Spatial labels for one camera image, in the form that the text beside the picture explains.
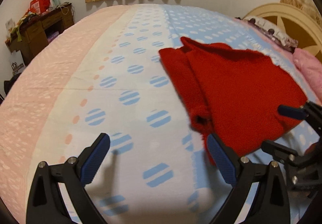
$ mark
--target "silver bolt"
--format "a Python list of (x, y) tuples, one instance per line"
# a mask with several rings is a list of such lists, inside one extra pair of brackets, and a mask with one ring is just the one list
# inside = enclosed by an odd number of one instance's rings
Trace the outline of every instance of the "silver bolt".
[(293, 154), (290, 154), (290, 155), (289, 155), (289, 160), (290, 160), (290, 161), (294, 161), (294, 159), (295, 159), (295, 156), (294, 156)]
[(68, 162), (69, 164), (74, 164), (76, 161), (77, 161), (77, 158), (76, 158), (76, 157), (70, 157), (70, 158), (67, 160), (67, 162)]
[(38, 167), (39, 168), (43, 168), (44, 166), (46, 166), (46, 162), (45, 161), (42, 161), (38, 164)]
[(293, 176), (292, 177), (292, 182), (293, 182), (294, 185), (296, 185), (297, 181), (298, 181), (297, 176)]
[(274, 168), (277, 168), (279, 166), (279, 164), (277, 163), (277, 161), (272, 161), (270, 163)]
[(247, 158), (247, 157), (241, 157), (241, 158), (240, 158), (240, 161), (241, 161), (242, 163), (248, 163), (248, 162), (249, 162), (249, 158)]

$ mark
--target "folded red garment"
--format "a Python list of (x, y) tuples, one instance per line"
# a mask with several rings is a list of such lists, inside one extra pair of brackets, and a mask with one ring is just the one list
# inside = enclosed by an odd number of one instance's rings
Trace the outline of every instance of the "folded red garment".
[(201, 44), (185, 37), (181, 41), (182, 48), (159, 53), (191, 126), (204, 141), (216, 132), (227, 146), (244, 156), (264, 140), (276, 140), (299, 124), (279, 115), (277, 107), (299, 107), (307, 97), (270, 57), (234, 50), (223, 43)]

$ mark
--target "brown wooden cabinet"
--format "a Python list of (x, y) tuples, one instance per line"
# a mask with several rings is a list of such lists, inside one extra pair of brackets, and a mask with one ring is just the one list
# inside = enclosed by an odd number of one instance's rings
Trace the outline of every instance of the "brown wooden cabinet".
[(68, 4), (43, 16), (33, 17), (20, 27), (22, 41), (18, 42), (17, 35), (11, 34), (11, 42), (7, 46), (11, 52), (20, 50), (25, 65), (28, 65), (48, 45), (47, 37), (51, 33), (58, 31), (61, 34), (73, 25), (72, 5)]

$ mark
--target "headboard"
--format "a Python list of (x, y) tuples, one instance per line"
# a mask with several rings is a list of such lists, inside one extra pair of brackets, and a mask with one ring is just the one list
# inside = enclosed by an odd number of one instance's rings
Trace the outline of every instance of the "headboard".
[(298, 47), (309, 51), (322, 62), (322, 29), (305, 12), (284, 3), (259, 6), (246, 16), (258, 16), (276, 24), (291, 38), (298, 40)]

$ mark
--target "white paper bag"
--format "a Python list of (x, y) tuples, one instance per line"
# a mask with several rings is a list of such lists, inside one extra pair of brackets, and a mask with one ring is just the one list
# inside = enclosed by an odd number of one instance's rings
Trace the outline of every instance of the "white paper bag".
[(14, 51), (10, 56), (10, 63), (12, 68), (12, 75), (16, 75), (17, 73), (22, 73), (26, 68), (24, 60), (22, 59), (22, 55), (20, 51)]

